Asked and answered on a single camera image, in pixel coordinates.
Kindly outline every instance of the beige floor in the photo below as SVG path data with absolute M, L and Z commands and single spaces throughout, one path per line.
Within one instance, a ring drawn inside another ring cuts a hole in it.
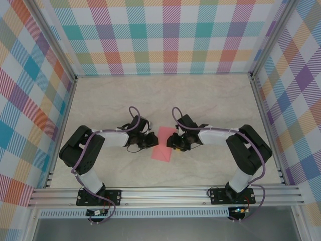
M 63 144 L 80 125 L 113 129 L 131 122 L 130 105 L 153 122 L 156 134 L 159 126 L 175 126 L 171 110 L 178 106 L 198 125 L 250 124 L 267 140 L 247 75 L 156 75 L 79 79 Z M 122 147 L 102 149 L 94 168 L 107 187 L 126 187 L 225 184 L 237 167 L 228 148 L 218 146 L 173 151 L 169 163 L 151 159 L 151 153 L 152 149 L 135 154 Z M 271 158 L 258 183 L 279 182 Z M 58 160 L 51 187 L 78 186 L 70 168 Z

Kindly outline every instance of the plaid backdrop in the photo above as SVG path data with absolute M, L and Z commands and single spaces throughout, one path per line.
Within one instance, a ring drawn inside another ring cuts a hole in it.
M 291 184 L 321 236 L 321 1 L 301 0 L 257 79 Z
M 100 75 L 248 72 L 281 0 L 37 2 L 75 72 Z
M 0 0 L 0 240 L 46 178 L 71 80 L 22 0 Z

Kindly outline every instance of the robotic arm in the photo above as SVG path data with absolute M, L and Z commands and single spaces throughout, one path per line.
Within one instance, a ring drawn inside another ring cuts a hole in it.
M 262 166 L 262 162 L 253 149 L 247 147 L 248 142 L 239 134 L 232 131 L 211 130 L 212 126 L 202 124 L 199 127 L 186 114 L 177 120 L 180 124 L 188 129 L 176 125 L 178 133 L 174 133 L 169 137 L 167 146 L 181 151 L 189 151 L 191 144 L 199 145 L 221 145 L 230 149 L 235 162 L 238 166 L 234 176 L 225 186 L 225 195 L 231 200 L 236 200 L 243 191 L 248 187 L 248 183 L 252 180 L 253 175 Z M 239 129 L 231 129 L 244 134 L 255 145 L 261 154 L 264 162 L 272 156 L 272 151 L 259 134 L 250 125 L 244 125 Z
M 125 124 L 117 128 L 115 132 L 100 132 L 95 134 L 88 144 L 85 154 L 80 164 L 75 169 L 78 178 L 82 184 L 91 192 L 105 197 L 105 185 L 97 176 L 93 166 L 101 148 L 104 147 L 129 147 L 137 144 L 142 149 L 150 148 L 158 145 L 158 138 L 151 130 L 151 123 L 145 118 L 140 117 L 139 124 L 136 128 L 128 132 L 117 132 L 117 130 L 129 130 L 138 122 L 136 115 L 130 124 Z M 59 157 L 68 167 L 74 167 L 83 152 L 83 145 L 86 144 L 88 138 L 96 130 L 92 130 L 87 126 L 80 126 L 67 143 L 60 150 Z M 102 204 L 103 200 L 92 197 Z

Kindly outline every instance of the pink paper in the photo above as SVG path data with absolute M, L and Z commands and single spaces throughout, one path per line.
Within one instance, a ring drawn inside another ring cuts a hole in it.
M 177 130 L 171 127 L 160 127 L 158 130 L 158 146 L 155 146 L 151 158 L 163 162 L 170 162 L 172 148 L 166 146 L 167 139 Z

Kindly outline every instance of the purple cable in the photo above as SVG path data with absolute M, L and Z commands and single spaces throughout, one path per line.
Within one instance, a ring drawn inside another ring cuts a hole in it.
M 136 107 L 130 106 L 130 107 L 129 107 L 129 113 L 130 113 L 130 115 L 131 115 L 133 118 L 134 118 L 134 116 L 133 116 L 133 114 L 132 114 L 132 112 L 131 112 L 131 109 L 132 109 L 132 108 L 136 110 L 137 115 L 138 115 L 137 123 L 136 123 L 132 128 L 127 129 L 127 130 L 105 129 L 105 130 L 101 130 L 101 131 L 96 131 L 96 132 L 92 133 L 92 134 L 90 135 L 90 137 L 88 138 L 88 140 L 87 140 L 87 142 L 86 142 L 86 144 L 85 144 L 85 146 L 84 146 L 84 149 L 82 150 L 82 153 L 81 153 L 78 161 L 76 162 L 75 166 L 71 169 L 71 173 L 72 173 L 72 174 L 75 174 L 76 179 L 77 179 L 77 181 L 80 183 L 81 186 L 84 186 L 84 184 L 82 183 L 82 181 L 81 181 L 80 178 L 78 177 L 77 172 L 76 172 L 76 168 L 79 166 L 81 160 L 83 159 L 83 157 L 84 157 L 84 155 L 85 155 L 85 152 L 86 152 L 86 150 L 87 150 L 87 148 L 88 148 L 88 145 L 89 145 L 91 139 L 94 137 L 94 135 L 96 135 L 96 134 L 98 134 L 98 133 L 102 133 L 102 132 L 129 132 L 129 131 L 135 129 L 135 128 L 138 126 L 139 122 L 140 122 L 140 113 L 139 113 L 139 110 L 138 110 Z M 93 221 L 91 220 L 91 217 L 89 217 L 89 220 L 90 220 L 92 223 L 95 223 L 95 224 L 104 223 L 104 222 L 106 222 L 107 220 L 109 220 L 109 219 L 114 215 L 114 213 L 115 213 L 115 211 L 116 211 L 116 205 L 115 205 L 115 203 L 114 203 L 113 201 L 111 201 L 110 199 L 108 199 L 108 198 L 105 198 L 105 197 L 102 197 L 102 196 L 99 196 L 99 195 L 93 193 L 92 191 L 90 191 L 90 190 L 89 190 L 88 188 L 86 188 L 85 186 L 84 186 L 84 189 L 85 189 L 88 193 L 90 193 L 91 195 L 93 195 L 93 196 L 95 196 L 95 197 L 98 197 L 98 198 L 100 198 L 100 199 L 103 199 L 103 200 L 111 203 L 111 204 L 114 206 L 114 210 L 113 210 L 113 212 L 111 213 L 111 215 L 108 216 L 107 218 L 105 218 L 103 221 L 101 221 L 101 222 L 93 222 Z
M 241 133 L 241 132 L 239 132 L 239 131 L 236 131 L 236 130 L 226 129 L 226 128 L 217 128 L 217 127 L 211 127 L 211 128 L 206 128 L 206 127 L 205 127 L 205 128 L 191 128 L 191 127 L 186 127 L 186 126 L 182 125 L 181 123 L 179 123 L 179 121 L 176 119 L 176 117 L 175 117 L 175 115 L 174 115 L 174 110 L 175 110 L 175 109 L 177 109 L 177 110 L 179 111 L 179 113 L 181 114 L 181 117 L 183 116 L 183 113 L 182 113 L 181 110 L 180 110 L 178 107 L 176 107 L 176 106 L 172 109 L 172 116 L 173 116 L 174 120 L 176 121 L 176 123 L 177 123 L 180 127 L 183 127 L 183 128 L 185 128 L 185 129 L 188 129 L 188 130 L 200 130 L 200 131 L 201 131 L 201 130 L 216 130 L 216 131 L 222 131 L 222 132 L 233 132 L 233 133 L 236 133 L 236 134 L 240 135 L 241 137 L 243 137 L 243 138 L 252 146 L 252 148 L 255 150 L 256 154 L 257 154 L 258 157 L 260 158 L 260 161 L 261 161 L 261 163 L 262 163 L 263 170 L 262 170 L 262 174 L 261 174 L 259 177 L 254 178 L 254 179 L 253 179 L 252 181 L 250 181 L 248 184 L 249 184 L 249 185 L 251 184 L 252 186 L 257 186 L 257 187 L 262 188 L 262 190 L 263 190 L 263 197 L 262 197 L 262 201 L 261 201 L 260 205 L 257 207 L 257 209 L 255 210 L 255 212 L 252 213 L 250 216 L 244 218 L 243 220 L 246 220 L 246 219 L 249 219 L 250 217 L 252 217 L 252 216 L 261 208 L 261 206 L 263 205 L 263 202 L 264 202 L 264 200 L 265 200 L 265 189 L 264 189 L 264 187 L 261 186 L 261 185 L 258 185 L 258 184 L 252 184 L 253 182 L 261 179 L 261 178 L 265 175 L 265 162 L 264 162 L 264 159 L 263 159 L 261 153 L 260 153 L 259 150 L 257 149 L 257 147 L 254 145 L 253 142 L 251 142 L 251 140 L 250 140 L 246 135 L 244 135 L 243 133 Z
M 241 133 L 239 131 L 232 130 L 232 129 L 226 129 L 226 128 L 218 128 L 218 127 L 191 128 L 191 127 L 186 127 L 186 126 L 182 125 L 181 123 L 179 123 L 179 121 L 176 119 L 176 117 L 174 115 L 174 110 L 175 109 L 177 109 L 180 112 L 181 116 L 183 116 L 183 114 L 182 114 L 181 110 L 176 106 L 172 109 L 172 116 L 173 116 L 174 120 L 176 121 L 176 123 L 180 127 L 183 127 L 185 129 L 188 129 L 188 130 L 200 130 L 200 131 L 201 130 L 215 130 L 215 131 L 221 131 L 221 132 L 233 132 L 233 133 L 236 133 L 236 134 L 240 135 L 241 137 L 243 137 L 252 146 L 252 148 L 254 149 L 256 154 L 258 155 L 258 157 L 259 157 L 259 159 L 260 159 L 260 161 L 262 163 L 262 167 L 263 167 L 262 174 L 259 177 L 256 177 L 252 181 L 250 181 L 249 184 L 261 179 L 265 175 L 265 162 L 263 160 L 263 157 L 262 157 L 261 153 L 259 152 L 259 150 L 257 149 L 257 147 L 254 145 L 254 143 L 246 135 L 244 135 L 243 133 Z

